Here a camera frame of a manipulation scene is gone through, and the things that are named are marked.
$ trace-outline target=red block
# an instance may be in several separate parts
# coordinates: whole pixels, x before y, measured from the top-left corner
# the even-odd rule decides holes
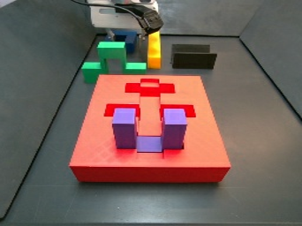
[[[145,103],[140,98],[149,97],[125,93],[125,83],[140,83],[140,79],[149,79],[147,82],[159,79],[159,86],[174,84],[175,93],[161,93],[157,97],[161,107],[171,104],[194,106],[196,116],[187,118],[182,150],[137,153],[135,149],[116,149],[112,117],[104,117],[105,105]],[[140,118],[145,118],[144,112],[147,109],[140,106]],[[149,112],[160,120],[159,109]],[[69,167],[83,182],[219,182],[228,172],[230,161],[199,76],[99,76]]]

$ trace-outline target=toy block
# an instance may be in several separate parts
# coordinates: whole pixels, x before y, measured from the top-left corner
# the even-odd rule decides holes
[[[112,128],[117,149],[136,148],[136,110],[116,109]]]
[[[174,44],[172,68],[214,69],[216,54],[210,53],[210,45]]]
[[[105,73],[99,62],[84,62],[81,72],[85,83],[96,83],[99,75]]]
[[[163,149],[182,149],[186,135],[186,112],[183,109],[164,109]]]
[[[139,153],[136,149],[116,149],[112,117],[103,115],[105,105],[119,103],[119,100],[124,103],[137,99],[143,103],[143,99],[159,99],[125,93],[125,83],[140,83],[144,77],[139,75],[99,77],[69,162],[76,179],[81,182],[140,183],[222,181],[230,170],[230,161],[199,76],[147,76],[148,79],[159,79],[159,83],[175,85],[174,94],[160,94],[160,103],[164,100],[164,104],[168,104],[174,98],[180,101],[188,99],[188,104],[194,106],[196,117],[186,118],[184,148],[164,149],[161,153]],[[153,106],[151,103],[143,103],[141,106],[140,102],[141,111],[144,106],[148,108]],[[159,103],[156,103],[156,111],[148,117],[159,117],[157,106]]]
[[[145,74],[145,63],[125,63],[124,74]]]
[[[160,53],[160,34],[155,32],[148,35],[147,44],[147,68],[160,69],[161,53]]]
[[[163,152],[160,137],[136,137],[137,153],[160,153]]]
[[[125,53],[132,54],[136,51],[136,32],[135,31],[113,31],[115,41],[125,42]]]
[[[100,62],[104,62],[107,59],[119,59],[123,67],[125,67],[125,43],[124,42],[121,41],[99,42],[97,55],[99,55]]]
[[[159,114],[159,98],[140,97],[139,107],[140,107],[140,118],[137,121],[137,135],[160,136],[161,121]]]

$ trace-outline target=stacked blocks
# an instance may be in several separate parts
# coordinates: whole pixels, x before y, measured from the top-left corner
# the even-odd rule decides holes
[[[160,53],[160,34],[155,32],[148,35],[147,45],[147,68],[160,69],[161,53]]]
[[[127,31],[113,31],[115,34],[115,41],[124,41],[125,42],[125,52],[131,54],[136,51],[136,32],[127,32]],[[109,35],[105,37],[105,41],[112,41]]]
[[[164,109],[163,149],[182,149],[186,135],[186,112],[183,109]]]
[[[117,127],[120,118],[128,132]],[[170,126],[176,133],[168,132]],[[135,148],[119,144],[125,137]],[[176,149],[161,146],[175,143]],[[81,182],[222,181],[230,161],[200,77],[99,77],[69,168]]]
[[[136,110],[116,109],[112,128],[117,149],[136,148]]]
[[[99,74],[108,74],[107,59],[119,59],[124,74],[145,74],[145,63],[128,63],[125,60],[125,43],[101,41],[97,44],[99,62],[84,62],[81,71],[85,83],[96,83]]]

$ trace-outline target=gray table surface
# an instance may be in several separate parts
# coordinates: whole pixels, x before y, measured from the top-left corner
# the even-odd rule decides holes
[[[176,43],[210,44],[215,69],[172,69]],[[232,164],[223,182],[76,182],[68,162],[95,87],[79,72],[2,225],[302,223],[300,121],[240,40],[164,36],[161,46],[163,67],[147,73],[200,75]],[[87,60],[96,60],[96,45]]]

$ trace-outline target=green block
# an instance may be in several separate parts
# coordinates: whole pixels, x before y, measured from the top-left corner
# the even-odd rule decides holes
[[[85,83],[96,83],[99,74],[107,74],[99,62],[84,62],[81,72]]]
[[[127,63],[124,74],[145,74],[145,63]]]
[[[120,59],[125,65],[125,43],[123,41],[101,41],[97,44],[97,55],[100,62],[105,59]]]

